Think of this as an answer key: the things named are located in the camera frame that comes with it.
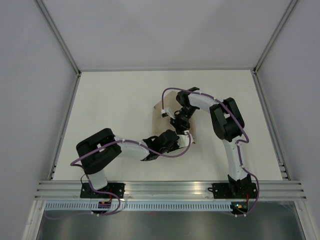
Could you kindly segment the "beige cloth napkin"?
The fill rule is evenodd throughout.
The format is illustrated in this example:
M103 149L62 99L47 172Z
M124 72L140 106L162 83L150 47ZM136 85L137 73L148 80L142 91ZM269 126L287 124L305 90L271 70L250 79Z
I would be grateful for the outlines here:
M176 100L177 92L174 90L168 91L164 95L164 107L169 108L172 113L179 111L182 106ZM166 130L175 130L175 128L170 124L170 117L162 117L162 100L160 100L156 105L154 105L152 110L152 135L159 136L161 133ZM196 134L196 124L193 118L189 120L190 129L189 132L193 138L193 144L196 143L197 134Z

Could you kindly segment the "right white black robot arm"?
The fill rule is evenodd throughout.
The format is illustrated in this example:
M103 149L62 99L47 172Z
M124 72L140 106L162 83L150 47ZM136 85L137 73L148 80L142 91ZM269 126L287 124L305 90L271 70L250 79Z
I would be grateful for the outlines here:
M215 135L222 140L228 161L228 192L233 198L242 198L251 188L250 174L245 170L241 143L248 143L244 131L245 123L236 101L226 98L222 101L201 93L197 87L179 90L176 101L182 108L174 113L170 124L178 134L190 129L189 120L196 110L210 114Z

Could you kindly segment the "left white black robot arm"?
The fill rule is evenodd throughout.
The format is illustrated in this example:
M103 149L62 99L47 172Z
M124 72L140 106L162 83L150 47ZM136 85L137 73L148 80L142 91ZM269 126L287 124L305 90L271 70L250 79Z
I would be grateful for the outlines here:
M153 161L159 154L178 150L179 139L180 137L169 129L159 136L151 136L133 143L115 135L110 128L104 128L79 142L75 149L81 158L83 171L91 182L92 193L98 198L104 198L109 193L105 167L113 160L122 157Z

